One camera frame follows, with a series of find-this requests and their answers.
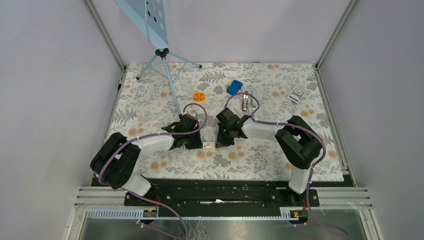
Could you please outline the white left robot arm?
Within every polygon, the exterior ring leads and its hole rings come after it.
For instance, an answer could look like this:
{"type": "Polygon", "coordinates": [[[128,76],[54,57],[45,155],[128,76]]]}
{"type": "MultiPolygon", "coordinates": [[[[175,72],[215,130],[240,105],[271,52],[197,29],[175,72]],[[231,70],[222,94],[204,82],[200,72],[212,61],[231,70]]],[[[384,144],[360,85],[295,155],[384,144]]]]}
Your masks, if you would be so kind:
{"type": "Polygon", "coordinates": [[[199,128],[194,116],[184,114],[158,133],[127,139],[115,132],[91,160],[90,168],[98,175],[100,184],[135,193],[136,199],[148,206],[154,202],[155,192],[151,182],[134,171],[138,158],[182,146],[188,150],[199,149],[203,146],[199,128]]]}

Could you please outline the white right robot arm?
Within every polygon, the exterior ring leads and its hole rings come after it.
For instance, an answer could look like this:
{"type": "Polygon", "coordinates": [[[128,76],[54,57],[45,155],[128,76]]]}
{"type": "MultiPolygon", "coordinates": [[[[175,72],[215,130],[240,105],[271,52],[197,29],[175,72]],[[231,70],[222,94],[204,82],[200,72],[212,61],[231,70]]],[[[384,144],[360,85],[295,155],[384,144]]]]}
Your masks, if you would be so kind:
{"type": "Polygon", "coordinates": [[[251,115],[239,117],[227,107],[216,118],[216,148],[234,145],[235,139],[253,138],[278,143],[292,165],[287,201],[299,206],[307,199],[305,191],[311,184],[313,167],[324,159],[327,150],[323,140],[303,118],[294,115],[287,122],[268,122],[256,120],[251,115]]]}

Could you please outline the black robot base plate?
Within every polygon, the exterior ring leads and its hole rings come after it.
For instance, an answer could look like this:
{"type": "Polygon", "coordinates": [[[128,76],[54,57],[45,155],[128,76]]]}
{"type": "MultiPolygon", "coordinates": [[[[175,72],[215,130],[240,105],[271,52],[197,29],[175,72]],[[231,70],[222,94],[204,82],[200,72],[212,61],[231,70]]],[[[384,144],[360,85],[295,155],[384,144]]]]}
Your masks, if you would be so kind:
{"type": "Polygon", "coordinates": [[[320,205],[316,190],[298,194],[287,181],[152,178],[145,195],[189,217],[279,217],[281,208],[320,205]]]}

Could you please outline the cardboard staple box sleeve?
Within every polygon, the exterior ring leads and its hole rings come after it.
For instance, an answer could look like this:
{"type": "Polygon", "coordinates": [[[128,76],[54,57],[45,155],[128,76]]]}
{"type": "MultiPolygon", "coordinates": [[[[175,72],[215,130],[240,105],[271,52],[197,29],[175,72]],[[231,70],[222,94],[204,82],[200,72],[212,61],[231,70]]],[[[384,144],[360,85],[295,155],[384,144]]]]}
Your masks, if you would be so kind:
{"type": "Polygon", "coordinates": [[[203,142],[203,148],[204,149],[215,149],[216,148],[216,143],[215,142],[211,142],[211,141],[205,141],[205,142],[203,142]]]}

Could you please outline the silver stapler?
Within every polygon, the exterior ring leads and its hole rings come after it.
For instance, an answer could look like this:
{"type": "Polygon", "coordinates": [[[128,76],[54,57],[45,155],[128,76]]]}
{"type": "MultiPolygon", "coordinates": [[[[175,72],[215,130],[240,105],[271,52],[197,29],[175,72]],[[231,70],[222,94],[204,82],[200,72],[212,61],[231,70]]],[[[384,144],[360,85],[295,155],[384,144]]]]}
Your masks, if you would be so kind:
{"type": "Polygon", "coordinates": [[[256,110],[258,108],[258,102],[253,99],[250,95],[258,99],[258,91],[256,89],[253,89],[251,91],[245,90],[244,95],[242,97],[242,103],[241,103],[241,110],[243,112],[247,112],[249,110],[256,110]]]}

